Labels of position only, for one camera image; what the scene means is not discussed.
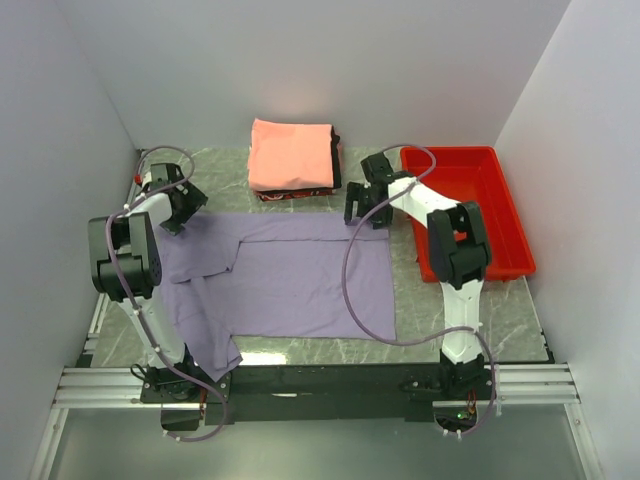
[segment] gray cable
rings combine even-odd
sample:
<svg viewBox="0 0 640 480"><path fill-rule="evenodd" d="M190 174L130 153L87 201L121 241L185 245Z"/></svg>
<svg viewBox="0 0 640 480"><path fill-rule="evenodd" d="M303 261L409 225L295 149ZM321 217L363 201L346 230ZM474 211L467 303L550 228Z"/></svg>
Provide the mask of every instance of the gray cable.
<svg viewBox="0 0 640 480"><path fill-rule="evenodd" d="M367 220L369 220L373 215L376 214L376 212L379 212L381 209L383 209L384 207L389 205L394 200L396 200L396 199L400 198L401 196L406 195L407 193L409 193L417 185L417 183L420 180L422 180L424 177L429 175L436 168L437 160L436 160L435 155L430 150L428 150L428 149L426 149L424 147L421 147L419 145L412 145L410 143L392 145L390 147L387 147L387 148L381 150L380 153L385 153L385 152L387 152L389 150L392 150L394 148L399 148L399 147L413 147L413 148L417 148L417 149L423 151L424 153L429 155L429 157L431 158L431 166L429 166L429 168L426 171L424 171L423 173L418 175L416 177L416 179L415 179L415 182L413 182L407 188L405 188L401 192L396 193L395 195L387 198L383 202L379 203L378 205L373 207L371 210L369 210L364 215L364 217L362 217L360 219L360 221L356 225L356 229L354 230L353 235L351 235L351 238L349 239L349 243L347 244L347 249L344 252L344 259L342 261L342 276L341 276L342 296L344 297L344 302L347 305L347 310L349 310L349 313L351 314L351 317L356 322L358 327L360 327L360 329L364 333L369 335L374 340L378 340L379 342L385 343L387 345L393 345L393 346L397 346L397 347L411 347L411 346L414 346L414 345L420 345L421 343L430 342L432 340L435 340L438 337L442 337L442 336L444 336L444 335L446 335L448 333L452 333L452 332L469 332L469 333L473 333L478 338L478 340L480 341L480 345L482 346L482 349L487 354L487 357L488 357L488 360L489 360L489 365L490 365L490 368L491 368L491 395L489 397L489 406L487 407L487 411L484 413L484 415L482 415L482 417L480 417L480 419L478 420L478 422L476 423L476 425L474 427L470 428L466 432L462 432L461 433L461 435L468 435L468 434L473 433L474 431L476 431L478 427L480 427L480 426L482 426L482 424L484 424L484 422L487 420L491 410L493 409L493 404L494 404L495 398L496 398L495 362L493 360L493 356L491 355L491 351L489 350L489 345L487 345L487 342L482 337L482 335L480 335L479 332L475 331L471 327L451 327L451 328L446 328L446 329L442 330L441 332L434 333L432 335L427 335L424 338L419 338L419 339L414 339L414 340L399 341L399 340L390 340L390 339L387 339L387 338L383 338L383 337L380 337L379 335L375 334L371 330L369 330L362 323L362 321L358 318L358 315L356 314L356 312L355 312L355 310L353 308L353 305L351 304L351 299L349 298L349 292L347 290L347 264L348 264L348 261L349 261L349 253L351 252L351 249L353 248L353 244L355 243L355 240L356 240L356 238L358 236L358 232L360 232L360 229L363 227L363 225L365 223L367 223Z"/></svg>
<svg viewBox="0 0 640 480"><path fill-rule="evenodd" d="M120 262L118 262L118 257L116 255L116 251L113 247L113 240L111 239L111 226L113 225L113 222L116 218L118 218L121 215L126 215L127 213L129 213L129 211L133 210L134 208L136 208L138 205L140 205L142 202L144 202L147 198L152 197L154 195L157 195L158 193L162 193L165 192L167 190L172 189L173 187L176 187L177 185L181 185L187 181L189 181L189 179L191 178L191 176L193 175L193 172L195 171L196 168L196 164L195 161L193 160L193 157L191 156L191 154L189 154L186 150L183 150L181 148L178 147L172 147L170 145L160 145L157 147L154 147L150 150L145 151L141 156L140 156L140 161L138 162L138 166L136 167L136 174L140 173L140 169L144 163L144 160L147 158L147 156L150 153L153 153L157 150L160 149L169 149L169 150L175 150L176 152L181 153L182 155L184 155L185 157L187 157L187 159L189 160L190 164L191 164L191 170L189 171L189 173L187 175L185 175L184 178L182 178L181 180L171 183L169 185L165 185L164 187L160 187L157 188L149 193L146 194L146 196L144 197L140 197L137 200L135 200L131 205L128 206L128 208L126 208L125 210L121 210L117 213L113 213L111 214L108 218L107 218L107 223L105 225L105 236L107 239L107 250L109 251L109 258L111 259L111 262L113 263L113 268L116 272L116 275L118 276L118 279L120 280L120 284L122 285L122 289L124 290L124 292L127 295L127 298L129 299L129 301L131 302L131 306L133 307L134 311L137 310L138 311L138 319L140 320L140 325L142 326L142 330L144 331L145 335L147 336L147 338L149 339L149 343L151 344L151 347L155 350L155 349L159 349L156 350L156 353L158 355L158 358L160 358L160 360L162 361L162 363L174 374L176 374L177 376L179 376L180 378L183 378L195 385L198 385L199 387L202 387L206 390L208 390L209 392L213 393L218 400L220 400L220 403L222 404L222 420L220 421L220 423L216 426L216 428L214 430L212 430L211 432L202 435L200 437L181 437L173 432L167 432L167 435L171 438L174 438L175 440L181 441L181 442L199 442L202 440L207 440L211 437L213 437L214 435L216 435L218 432L220 432L220 430L222 430L222 428L224 427L224 425L227 423L227 419L229 417L229 407L227 405L227 401L224 398L224 395L222 395L220 392L218 392L215 388L213 388L210 385L207 385L206 383L198 380L197 378L192 377L191 375L188 375L184 372L181 372L180 370L178 370L177 368L175 368L173 366L173 364L171 363L171 361L165 356L165 354L162 352L162 346L158 344L158 342L156 341L156 339L153 336L153 332L151 332L151 329L149 328L149 324L147 323L147 320L144 317L144 314L142 313L142 309L140 308L140 305L138 304L138 302L136 302L135 296L133 294L133 292L131 291L131 287L129 285L129 283L127 282L127 279L124 276L124 273L122 272L122 268L120 267Z"/></svg>

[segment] white wall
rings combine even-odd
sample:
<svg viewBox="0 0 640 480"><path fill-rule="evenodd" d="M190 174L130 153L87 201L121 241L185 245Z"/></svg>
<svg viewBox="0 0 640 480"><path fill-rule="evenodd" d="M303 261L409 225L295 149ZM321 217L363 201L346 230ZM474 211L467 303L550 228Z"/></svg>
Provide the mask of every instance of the white wall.
<svg viewBox="0 0 640 480"><path fill-rule="evenodd" d="M573 0L497 142L607 478L640 475L640 3Z"/></svg>
<svg viewBox="0 0 640 480"><path fill-rule="evenodd" d="M493 144L568 0L58 0L138 147Z"/></svg>
<svg viewBox="0 0 640 480"><path fill-rule="evenodd" d="M87 220L122 202L133 146L50 0L0 2L0 477L26 478L96 293Z"/></svg>

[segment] marble tabletop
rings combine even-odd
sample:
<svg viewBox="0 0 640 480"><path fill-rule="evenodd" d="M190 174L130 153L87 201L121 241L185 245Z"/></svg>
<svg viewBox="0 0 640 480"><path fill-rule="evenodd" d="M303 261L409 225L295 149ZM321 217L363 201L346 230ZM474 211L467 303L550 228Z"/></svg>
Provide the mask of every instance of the marble tabletop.
<svg viewBox="0 0 640 480"><path fill-rule="evenodd" d="M345 148L344 185L362 181L359 161L374 153L370 148ZM205 212L343 212L346 189L335 195L263 203L247 187L248 148L207 148L195 151L196 172L191 181L209 196ZM152 162L186 159L173 151L150 155ZM398 166L397 152L389 154ZM396 332L398 339L423 337L444 326L442 292L438 284L424 283L416 263L411 224L394 215L390 228ZM113 303L104 317L92 367L123 367L143 359L142 343L133 325ZM533 301L524 278L510 282L485 282L480 298L481 332L499 361L548 359ZM235 337L245 365L353 364L437 361L441 341L414 347L393 347L373 340L329 338Z"/></svg>

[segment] folded clothes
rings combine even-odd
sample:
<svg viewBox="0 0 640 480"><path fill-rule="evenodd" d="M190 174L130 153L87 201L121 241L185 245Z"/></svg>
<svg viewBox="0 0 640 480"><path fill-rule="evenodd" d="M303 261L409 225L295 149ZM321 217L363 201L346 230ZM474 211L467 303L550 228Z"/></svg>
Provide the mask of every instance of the folded clothes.
<svg viewBox="0 0 640 480"><path fill-rule="evenodd" d="M194 215L158 230L167 312L214 380L240 362L231 335L368 338L346 309L342 257L354 227L333 213ZM386 230L364 227L347 278L364 323L395 338Z"/></svg>
<svg viewBox="0 0 640 480"><path fill-rule="evenodd" d="M256 119L247 162L249 188L266 195L340 188L339 142L331 125Z"/></svg>

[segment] stack of folded clothes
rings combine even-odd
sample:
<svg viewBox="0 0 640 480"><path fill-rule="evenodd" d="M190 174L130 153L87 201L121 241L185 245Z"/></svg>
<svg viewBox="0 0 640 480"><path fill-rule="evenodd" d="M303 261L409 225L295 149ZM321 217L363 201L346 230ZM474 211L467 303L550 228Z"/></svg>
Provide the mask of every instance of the stack of folded clothes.
<svg viewBox="0 0 640 480"><path fill-rule="evenodd" d="M249 188L262 200L331 195L342 186L340 137L331 125L256 119L251 130Z"/></svg>

